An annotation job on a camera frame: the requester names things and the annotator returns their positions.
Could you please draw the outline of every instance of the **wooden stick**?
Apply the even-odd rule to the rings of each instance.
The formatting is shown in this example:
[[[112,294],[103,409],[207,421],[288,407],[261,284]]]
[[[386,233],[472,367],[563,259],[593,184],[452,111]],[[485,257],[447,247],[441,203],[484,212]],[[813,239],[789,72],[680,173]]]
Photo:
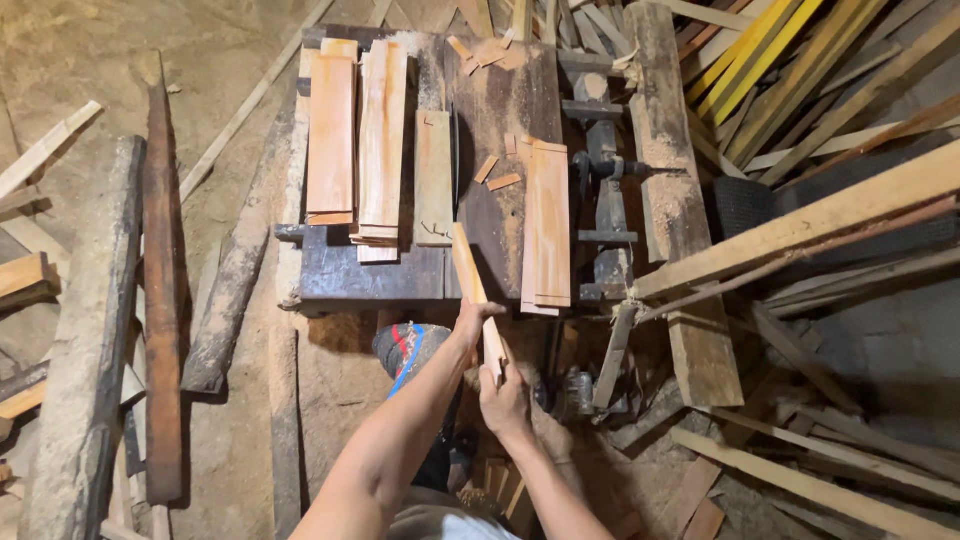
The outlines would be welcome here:
[[[487,292],[480,281],[473,252],[467,242],[467,233],[461,223],[453,224],[453,265],[460,281],[460,290],[464,298],[472,304],[485,304]],[[500,340],[500,331],[496,328],[493,317],[483,324],[484,365],[493,372],[493,379],[499,386],[503,379],[503,363],[507,361],[507,354]]]
[[[801,413],[809,416],[821,426],[849,435],[864,444],[883,450],[887,454],[895,455],[939,477],[960,482],[960,464],[954,463],[926,448],[888,437],[883,433],[871,430],[867,426],[835,414],[828,414],[809,407],[801,409]]]
[[[310,28],[317,24],[331,5],[333,5],[333,0],[320,0],[313,11],[303,20],[300,29]],[[267,94],[267,90],[270,89],[270,86],[273,85],[276,78],[280,76],[280,72],[283,71],[283,68],[290,62],[290,59],[297,53],[297,49],[300,48],[301,43],[303,43],[303,35],[300,30],[297,30],[297,32],[290,37],[290,40],[287,41],[283,50],[280,51],[280,55],[276,57],[274,63],[272,63],[270,68],[267,69],[267,72],[263,74],[260,82],[253,88],[253,92],[251,92],[247,100],[243,102],[243,105],[240,106],[240,109],[237,110],[224,129],[217,135],[217,138],[213,139],[213,143],[206,149],[206,152],[204,152],[204,155],[197,161],[197,164],[193,166],[193,169],[190,170],[190,174],[187,175],[186,179],[180,183],[181,203],[185,202],[190,194],[197,189],[197,186],[200,185],[200,182],[204,181],[207,173],[213,168],[213,163],[220,157],[220,153],[224,151],[224,148],[227,147],[227,143],[240,131],[240,127],[247,121],[247,117],[250,116],[253,109],[260,103],[263,96]]]
[[[708,414],[712,414],[713,416],[723,418],[724,420],[728,420],[730,422],[735,422],[744,428],[759,431],[782,441],[812,450],[817,454],[823,454],[828,457],[839,459],[845,463],[850,463],[859,469],[876,473],[906,485],[919,487],[925,491],[939,495],[940,497],[949,499],[951,501],[960,502],[960,487],[957,487],[949,482],[937,479],[929,479],[927,477],[923,477],[921,475],[901,469],[900,467],[889,465],[871,455],[856,453],[841,446],[825,443],[809,437],[804,437],[788,430],[781,430],[780,428],[775,428],[768,424],[757,422],[756,420],[752,420],[746,416],[737,414],[735,412],[730,412],[719,407],[698,408]]]
[[[904,539],[956,540],[960,533],[927,521],[910,512],[879,503],[853,491],[798,473],[754,455],[734,450],[687,430],[672,428],[677,444],[772,483],[791,493],[822,504]]]
[[[0,200],[13,193],[21,184],[27,182],[30,175],[45,163],[66,139],[88,122],[93,115],[103,107],[95,101],[90,101],[69,118],[61,120],[54,129],[44,135],[36,144],[30,147],[19,160],[0,174]]]

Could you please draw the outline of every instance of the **wooden log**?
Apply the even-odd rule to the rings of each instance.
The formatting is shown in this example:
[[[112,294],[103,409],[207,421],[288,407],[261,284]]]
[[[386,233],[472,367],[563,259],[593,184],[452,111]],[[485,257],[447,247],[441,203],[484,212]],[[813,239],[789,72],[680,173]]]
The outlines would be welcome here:
[[[787,250],[822,243],[904,215],[917,206],[960,191],[960,178],[948,172],[959,160],[960,142],[938,148],[689,258],[667,264],[635,280],[632,295],[653,298],[723,279]],[[926,181],[905,181],[912,178]]]
[[[53,296],[56,280],[43,252],[0,264],[0,310]]]
[[[121,358],[133,314],[143,139],[118,141],[76,220],[74,285],[63,295],[19,536],[95,538],[107,513]]]
[[[453,227],[450,113],[417,111],[414,162],[414,243],[449,247]]]
[[[855,116],[868,109],[876,110],[900,97],[907,88],[953,56],[958,36],[960,7],[941,18],[839,109],[826,116],[819,128],[764,173],[758,182],[764,185],[777,183],[790,169],[813,154]]]
[[[253,173],[247,199],[230,232],[229,249],[224,254],[213,283],[200,332],[184,363],[180,385],[183,390],[216,394],[223,387],[233,347],[247,311],[247,302],[253,293],[270,237],[268,206],[272,182],[288,174],[289,160],[294,159],[291,157],[291,147],[286,145],[287,140],[292,140],[286,134],[293,129],[293,107],[293,99],[285,102],[267,135],[266,147]]]
[[[880,449],[889,455],[899,457],[938,477],[960,483],[960,464],[935,454],[926,448],[888,437],[867,426],[857,424],[853,420],[848,420],[835,414],[829,414],[809,407],[804,407],[801,413],[809,416],[814,422],[821,426],[839,431],[863,444]]]
[[[0,173],[0,202],[19,188],[30,175],[34,174],[45,163],[66,139],[79,130],[90,118],[103,107],[95,101],[90,101],[74,112],[70,117],[63,119],[44,135],[30,150],[25,152],[19,160],[13,163],[3,173]]]
[[[174,176],[173,128],[159,53],[148,75],[150,114],[143,175],[143,268],[147,291],[147,500],[183,495],[180,314],[183,231]]]
[[[646,74],[630,104],[637,159],[653,167],[685,168],[688,173],[682,177],[657,175],[644,183],[644,206],[668,212],[652,216],[657,226],[654,249],[676,264],[708,249],[710,235],[684,121],[686,104],[673,17],[664,6],[640,3],[627,7],[625,22],[628,36],[639,45],[634,58],[637,70]],[[742,405],[723,300],[714,297],[684,307],[667,320],[684,403]]]
[[[472,304],[485,304],[487,302],[487,292],[480,281],[480,274],[477,272],[476,262],[473,260],[473,252],[470,250],[464,226],[460,223],[454,223],[452,232],[453,265],[457,271],[460,290],[463,291],[464,298],[470,300]],[[503,379],[503,362],[507,360],[507,354],[503,349],[500,331],[496,328],[496,321],[493,320],[493,317],[487,319],[483,324],[483,343],[484,365],[490,367],[493,378],[499,385]]]
[[[303,20],[303,23],[300,25],[300,30],[290,37],[290,40],[287,41],[283,50],[280,51],[274,63],[270,64],[270,68],[263,74],[263,78],[260,79],[260,82],[253,88],[250,96],[243,102],[240,109],[232,116],[220,134],[217,135],[217,138],[213,139],[213,143],[206,149],[206,152],[200,157],[197,164],[190,169],[190,174],[187,175],[186,179],[180,183],[181,203],[185,202],[187,197],[200,185],[200,182],[204,181],[210,169],[213,168],[213,163],[220,157],[220,153],[224,151],[224,148],[227,147],[227,143],[240,131],[240,127],[247,121],[247,117],[250,116],[251,112],[253,112],[260,103],[263,96],[267,94],[267,90],[270,89],[270,86],[273,85],[276,78],[280,76],[280,72],[283,71],[287,63],[290,63],[290,60],[297,54],[297,49],[299,49],[300,44],[303,43],[302,30],[317,24],[317,22],[320,21],[320,17],[324,16],[324,13],[326,13],[326,10],[328,10],[332,4],[333,0],[320,0],[317,2],[317,6]]]
[[[904,539],[947,540],[960,532],[927,521],[910,512],[879,503],[831,483],[808,477],[765,459],[734,450],[679,428],[670,430],[674,442],[716,459],[744,473],[772,483],[791,493],[847,514],[867,525],[881,528]]]

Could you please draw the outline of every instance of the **wooden plank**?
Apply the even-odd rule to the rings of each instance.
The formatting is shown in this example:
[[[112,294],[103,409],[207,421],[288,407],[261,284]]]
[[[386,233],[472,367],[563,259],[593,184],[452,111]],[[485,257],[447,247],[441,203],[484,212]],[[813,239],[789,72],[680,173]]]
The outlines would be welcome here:
[[[280,76],[280,72],[283,71],[283,68],[286,67],[294,55],[297,54],[297,49],[300,48],[300,44],[303,42],[301,30],[317,24],[317,22],[320,21],[320,17],[324,16],[324,13],[326,13],[326,10],[329,9],[332,4],[333,0],[320,0],[313,11],[303,20],[303,23],[300,25],[300,30],[290,37],[290,40],[287,41],[283,50],[280,51],[274,63],[270,64],[270,68],[263,74],[263,78],[260,79],[260,82],[253,88],[250,96],[247,97],[240,106],[240,109],[238,109],[229,122],[227,122],[224,129],[217,135],[217,138],[213,139],[210,147],[206,149],[206,152],[200,157],[197,164],[190,169],[190,174],[187,175],[186,179],[180,183],[181,203],[186,201],[190,194],[197,189],[200,182],[204,181],[210,169],[213,168],[213,163],[220,157],[220,153],[224,151],[224,148],[227,147],[227,143],[240,131],[240,127],[247,121],[247,117],[250,116],[253,109],[260,103],[263,96],[267,94],[267,90],[270,89],[270,86],[273,85],[276,78]]]
[[[457,278],[464,298],[470,300],[472,304],[485,304],[488,301],[487,292],[484,290],[483,282],[480,281],[480,274],[473,260],[473,252],[467,242],[467,233],[460,223],[453,224],[453,264],[457,269]],[[503,362],[507,360],[507,354],[504,352],[500,332],[496,328],[493,317],[483,324],[483,343],[484,365],[490,368],[493,379],[499,385],[503,378]]]
[[[957,487],[949,482],[917,475],[910,471],[906,471],[901,467],[890,465],[881,459],[873,457],[872,455],[854,452],[838,445],[829,444],[816,439],[798,435],[797,433],[789,430],[781,430],[780,428],[775,428],[768,424],[757,422],[756,420],[752,420],[743,415],[736,414],[735,412],[730,412],[722,408],[713,407],[710,409],[705,409],[705,412],[730,422],[736,422],[736,424],[739,424],[744,428],[759,431],[782,441],[806,448],[816,452],[817,454],[839,459],[859,469],[870,471],[906,485],[919,487],[925,491],[939,495],[940,497],[950,501],[960,502],[960,487]]]
[[[414,160],[414,242],[418,246],[449,247],[453,227],[449,112],[417,111]]]
[[[820,156],[836,154],[837,152],[848,151],[851,152],[851,156],[854,156],[853,151],[857,151],[860,146],[867,145],[868,143],[873,144],[871,141],[874,141],[875,139],[877,142],[879,142],[881,137],[885,139],[884,142],[886,142],[903,136],[917,135],[926,131],[945,130],[947,128],[960,126],[960,115],[954,116],[952,119],[940,124],[939,126],[925,128],[922,130],[902,131],[899,129],[902,125],[903,122],[892,122],[890,124],[883,124],[882,126],[876,126],[875,128],[869,128],[863,131],[836,136],[825,142],[823,146],[815,150],[810,156],[812,158],[818,158]],[[770,167],[776,166],[777,163],[781,162],[783,158],[788,156],[792,151],[793,148],[786,148],[784,150],[778,150],[777,152],[771,152],[770,154],[764,154],[763,156],[757,156],[756,158],[753,158],[746,167],[744,167],[743,171],[754,172],[769,169]]]
[[[566,152],[533,146],[528,165],[527,197],[533,215],[531,254],[534,304],[570,307],[570,210]]]
[[[310,70],[307,213],[336,213],[353,222],[356,47],[351,56],[314,57]]]
[[[759,32],[766,30],[762,39],[757,40],[757,49],[751,54],[744,53],[744,62],[737,58],[736,62],[724,73],[724,77],[717,82],[713,90],[704,98],[697,113],[701,117],[709,118],[714,125],[726,120],[733,109],[747,96],[750,91],[770,70],[770,67],[780,57],[786,47],[804,29],[810,18],[820,9],[824,0],[804,0],[795,10],[784,12],[789,20],[768,20],[769,29],[759,28]]]
[[[868,108],[877,108],[900,97],[923,76],[955,53],[957,32],[960,31],[960,7],[942,17],[937,24],[920,36],[908,49],[880,70],[839,109],[825,117],[814,130],[758,182],[773,185],[802,160],[807,159],[843,128],[855,116]]]
[[[77,270],[62,298],[43,414],[18,534],[94,538],[107,513],[120,406],[120,358],[127,351],[139,254],[143,139],[119,139],[76,216]]]
[[[709,24],[715,24],[724,28],[739,30],[740,32],[746,31],[750,25],[754,23],[754,18],[747,15],[738,15],[736,13],[715,10],[713,8],[700,6],[692,2],[685,2],[684,0],[651,1],[670,8],[670,11],[676,13],[677,15],[702,20]]]
[[[770,314],[762,303],[751,303],[751,315],[763,339],[800,370],[831,402],[850,414],[863,414],[863,408],[824,371],[816,355],[807,349],[800,337]]]
[[[56,278],[43,252],[0,264],[0,310],[53,296]]]
[[[637,159],[653,167],[681,167],[689,175],[657,175],[644,183],[644,205],[649,202],[649,208],[660,212],[651,216],[656,247],[675,263],[708,249],[711,242],[693,145],[684,122],[686,105],[673,16],[664,6],[640,3],[628,6],[624,17],[628,35],[639,45],[634,62],[645,74],[630,102]],[[684,307],[667,319],[684,403],[742,405],[723,300],[714,297]]]
[[[89,101],[80,110],[74,112],[69,117],[61,120],[52,130],[47,132],[39,141],[30,147],[23,156],[0,173],[0,200],[17,190],[30,175],[45,163],[60,146],[66,142],[66,139],[79,130],[94,114],[102,110],[103,107],[95,101]]]
[[[843,57],[847,48],[873,20],[887,0],[841,0],[820,25],[789,73],[757,101],[730,146],[729,157],[746,164],[806,101]]]
[[[497,160],[497,156],[487,156],[487,160],[480,166],[480,170],[477,171],[476,176],[473,177],[473,181],[482,184],[490,175],[490,171],[496,166]]]
[[[402,43],[378,39],[365,58],[357,220],[361,225],[396,227],[403,164],[407,50]]]
[[[514,14],[510,30],[517,41],[529,41],[534,37],[533,0],[514,0]]]
[[[857,424],[852,420],[835,414],[825,413],[809,407],[801,409],[801,413],[809,416],[821,426],[839,431],[863,444],[882,450],[883,452],[899,457],[900,459],[925,469],[941,478],[960,482],[960,464],[935,454],[930,450],[899,441],[883,433],[871,430],[867,426]]]
[[[35,185],[28,185],[23,189],[17,189],[10,195],[0,198],[0,214],[25,207],[46,197],[46,195],[40,193],[40,190]]]
[[[630,52],[634,49],[630,46],[630,41],[620,34],[620,31],[617,30],[616,25],[614,25],[612,21],[600,13],[600,10],[598,10],[596,6],[587,3],[584,4],[584,6],[580,9],[586,13],[590,19],[593,20],[593,23],[597,25],[597,28],[599,28],[601,32],[607,35],[607,37],[610,39],[610,43],[613,44],[613,50],[616,52],[618,57],[630,54]]]
[[[457,7],[477,37],[496,37],[490,18],[489,0],[457,0]]]
[[[635,280],[632,294],[636,298],[653,298],[681,287],[722,279],[787,250],[904,214],[960,190],[960,178],[948,173],[958,160],[960,143],[938,148],[701,253],[667,264]],[[924,178],[925,182],[904,180],[911,178]]]
[[[684,534],[684,540],[713,540],[727,517],[719,506],[710,499],[704,498],[697,507],[697,512],[690,520],[690,527]]]
[[[960,538],[960,532],[927,521],[910,512],[874,501],[853,491],[809,477],[759,457],[720,445],[679,428],[670,430],[677,444],[716,459],[755,478],[822,504],[852,518],[908,539],[946,540]]]

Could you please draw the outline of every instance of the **small wood scrap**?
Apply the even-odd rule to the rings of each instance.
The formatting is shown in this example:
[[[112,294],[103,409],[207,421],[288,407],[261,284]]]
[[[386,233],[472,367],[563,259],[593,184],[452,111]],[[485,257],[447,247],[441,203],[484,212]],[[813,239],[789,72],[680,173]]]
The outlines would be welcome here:
[[[480,166],[480,170],[477,171],[476,176],[473,177],[473,181],[478,184],[485,182],[490,172],[493,171],[493,168],[496,166],[497,160],[497,156],[487,156],[487,160]]]
[[[40,252],[0,264],[0,310],[55,296],[57,274]]]
[[[414,243],[449,247],[453,227],[449,112],[417,111],[414,171]]]
[[[467,232],[464,231],[464,226],[460,223],[453,224],[453,265],[456,268],[457,279],[460,282],[460,290],[463,292],[464,298],[470,300],[472,304],[485,304],[487,302],[487,292],[480,281],[480,274],[477,272],[473,252],[467,240]],[[500,331],[496,328],[496,321],[493,320],[493,317],[487,319],[483,324],[483,343],[484,365],[488,366],[493,372],[493,379],[499,386],[503,380],[503,364],[507,361],[507,354],[504,351],[503,342],[500,340]]]
[[[487,182],[487,189],[489,189],[490,191],[496,191],[497,189],[501,189],[508,185],[516,184],[517,182],[520,182],[520,180],[522,179],[520,178],[520,175],[518,175],[517,173],[508,174],[507,176],[503,176]]]
[[[390,2],[381,2],[388,6]],[[359,43],[326,38],[310,69],[308,225],[353,222],[354,102]]]

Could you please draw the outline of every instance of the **wooden board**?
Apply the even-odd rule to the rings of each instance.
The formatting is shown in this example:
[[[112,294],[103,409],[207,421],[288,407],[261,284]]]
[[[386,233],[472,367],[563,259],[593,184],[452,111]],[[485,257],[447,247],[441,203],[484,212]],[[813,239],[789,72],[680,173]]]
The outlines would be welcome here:
[[[884,460],[878,459],[869,454],[852,451],[840,445],[830,444],[798,435],[797,433],[792,432],[792,427],[791,430],[781,430],[780,428],[775,428],[768,424],[747,418],[743,415],[736,414],[735,412],[730,412],[717,407],[708,410],[708,413],[730,422],[736,422],[736,424],[739,424],[745,428],[759,431],[771,437],[776,437],[788,443],[806,448],[817,454],[826,455],[828,457],[839,459],[845,463],[850,463],[854,467],[863,469],[865,471],[870,471],[888,479],[896,480],[902,484],[919,487],[947,500],[960,502],[960,487],[957,487],[949,482],[918,475],[916,473],[904,470],[901,467],[890,465]],[[799,416],[798,418],[812,420],[805,415]]]
[[[910,512],[894,508],[809,477],[759,457],[720,445],[715,441],[679,428],[670,430],[674,442],[716,459],[744,473],[772,483],[791,493],[847,514],[876,528],[908,539],[956,540],[960,532],[927,521]]]
[[[457,278],[464,298],[470,300],[472,304],[485,304],[487,293],[480,281],[480,274],[473,260],[473,252],[467,241],[467,233],[460,223],[453,224],[453,264],[457,269]],[[503,363],[507,361],[507,354],[504,352],[500,332],[496,329],[496,321],[493,317],[483,324],[483,343],[484,365],[490,368],[493,379],[499,385],[503,378]]]
[[[363,66],[360,120],[361,225],[397,227],[403,165],[407,50],[402,43],[376,40]]]
[[[0,309],[52,296],[56,278],[43,252],[0,264]]]
[[[653,298],[759,266],[790,249],[810,245],[906,213],[956,193],[960,178],[948,171],[960,162],[953,142],[860,184],[735,236],[634,281],[637,298]],[[924,178],[923,183],[908,182]]]
[[[831,111],[819,128],[808,135],[777,165],[764,173],[758,182],[764,185],[775,184],[855,116],[868,109],[876,110],[900,97],[907,88],[954,55],[958,32],[960,32],[960,7],[954,8],[942,17],[937,24],[880,70],[839,109]]]
[[[450,113],[417,111],[414,242],[448,247],[453,227],[453,163],[450,157]]]
[[[352,56],[315,56],[310,71],[310,142],[306,211],[353,221],[356,47]]]
[[[533,228],[534,304],[570,307],[570,209],[566,147],[563,152],[533,146],[527,178],[526,227]]]
[[[852,437],[854,440],[880,449],[887,454],[899,457],[941,478],[960,483],[960,464],[937,455],[926,448],[914,446],[894,439],[893,437],[888,437],[867,426],[857,424],[852,420],[842,418],[835,414],[825,413],[808,407],[802,409],[801,412],[821,426],[839,431]]]
[[[673,16],[664,6],[632,4],[625,14],[634,58],[645,74],[630,102],[637,159],[654,167],[681,167],[689,176],[657,175],[645,182],[645,207],[656,226],[656,248],[672,263],[710,247],[707,211],[686,126]],[[674,366],[684,403],[743,404],[723,300],[715,297],[668,318]]]

